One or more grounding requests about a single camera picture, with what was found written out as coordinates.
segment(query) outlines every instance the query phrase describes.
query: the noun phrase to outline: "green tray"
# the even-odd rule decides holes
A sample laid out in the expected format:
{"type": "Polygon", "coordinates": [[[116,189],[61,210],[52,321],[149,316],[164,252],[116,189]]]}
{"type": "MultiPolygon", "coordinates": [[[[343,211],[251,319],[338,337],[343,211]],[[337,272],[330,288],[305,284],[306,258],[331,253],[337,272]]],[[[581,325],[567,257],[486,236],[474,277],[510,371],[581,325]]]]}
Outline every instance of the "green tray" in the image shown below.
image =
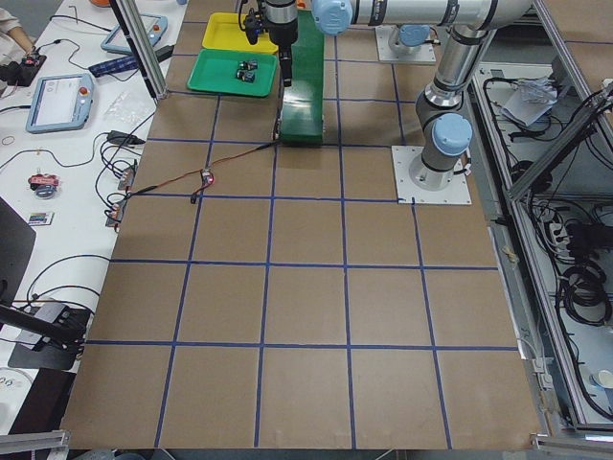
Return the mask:
{"type": "Polygon", "coordinates": [[[188,80],[188,88],[207,93],[236,94],[265,98],[270,94],[277,71],[277,57],[239,51],[204,49],[198,53],[195,66],[188,80]],[[252,83],[237,79],[238,64],[255,59],[258,69],[252,83]]]}

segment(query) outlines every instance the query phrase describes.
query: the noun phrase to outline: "black monitor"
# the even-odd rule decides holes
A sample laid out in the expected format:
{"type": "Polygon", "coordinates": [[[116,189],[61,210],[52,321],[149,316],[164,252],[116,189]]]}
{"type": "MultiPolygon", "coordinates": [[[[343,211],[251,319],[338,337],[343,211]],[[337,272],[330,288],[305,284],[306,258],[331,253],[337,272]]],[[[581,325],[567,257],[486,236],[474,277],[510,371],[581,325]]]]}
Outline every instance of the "black monitor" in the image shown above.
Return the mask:
{"type": "Polygon", "coordinates": [[[89,312],[64,306],[62,313],[74,319],[69,327],[12,306],[30,262],[35,238],[34,229],[0,197],[0,328],[7,324],[41,336],[40,343],[35,346],[17,343],[9,365],[20,368],[70,369],[79,351],[75,344],[85,334],[89,312]]]}

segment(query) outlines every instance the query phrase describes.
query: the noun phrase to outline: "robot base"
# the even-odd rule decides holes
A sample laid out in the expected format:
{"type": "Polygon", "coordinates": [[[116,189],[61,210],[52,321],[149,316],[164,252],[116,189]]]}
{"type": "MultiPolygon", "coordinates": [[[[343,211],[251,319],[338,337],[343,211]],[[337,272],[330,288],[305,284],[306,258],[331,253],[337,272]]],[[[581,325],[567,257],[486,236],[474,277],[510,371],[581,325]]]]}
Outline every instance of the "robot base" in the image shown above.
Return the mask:
{"type": "MultiPolygon", "coordinates": [[[[463,174],[454,175],[449,185],[437,192],[424,190],[413,181],[409,174],[409,167],[413,159],[421,155],[422,150],[423,147],[414,146],[392,147],[398,203],[411,204],[415,201],[417,204],[472,204],[466,176],[463,174]]],[[[460,171],[462,168],[462,162],[458,160],[455,170],[460,171]]]]}
{"type": "Polygon", "coordinates": [[[375,27],[376,48],[379,51],[381,62],[406,62],[409,64],[434,65],[437,59],[434,56],[432,45],[423,44],[415,53],[397,53],[390,48],[389,40],[395,26],[375,27]]]}

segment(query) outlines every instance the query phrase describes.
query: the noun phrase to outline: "small electronic device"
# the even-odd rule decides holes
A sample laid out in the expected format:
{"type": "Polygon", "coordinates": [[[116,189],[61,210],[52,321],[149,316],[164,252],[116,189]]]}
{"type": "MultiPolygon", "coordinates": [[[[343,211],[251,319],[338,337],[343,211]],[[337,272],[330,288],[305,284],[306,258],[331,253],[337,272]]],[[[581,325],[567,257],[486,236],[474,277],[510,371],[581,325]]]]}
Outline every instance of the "small electronic device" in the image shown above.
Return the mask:
{"type": "Polygon", "coordinates": [[[45,77],[38,81],[26,130],[40,132],[81,129],[94,96],[94,82],[87,74],[45,77]]]}
{"type": "MultiPolygon", "coordinates": [[[[149,43],[151,43],[151,46],[155,46],[168,28],[169,20],[165,16],[156,14],[141,14],[141,19],[143,19],[143,25],[147,31],[149,43]]],[[[103,50],[109,53],[117,53],[119,55],[132,54],[125,40],[124,32],[119,25],[113,28],[110,34],[104,39],[101,46],[103,50]]]]}

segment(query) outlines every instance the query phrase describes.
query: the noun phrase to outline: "power adapter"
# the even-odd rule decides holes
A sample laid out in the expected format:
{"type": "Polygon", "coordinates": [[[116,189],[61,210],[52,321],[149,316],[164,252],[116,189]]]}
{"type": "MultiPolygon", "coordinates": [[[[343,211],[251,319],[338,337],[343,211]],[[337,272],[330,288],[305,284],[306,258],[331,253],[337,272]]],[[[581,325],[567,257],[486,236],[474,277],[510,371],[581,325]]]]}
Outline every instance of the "power adapter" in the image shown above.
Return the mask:
{"type": "Polygon", "coordinates": [[[112,130],[106,135],[106,140],[116,146],[142,146],[145,141],[133,134],[112,130]]]}

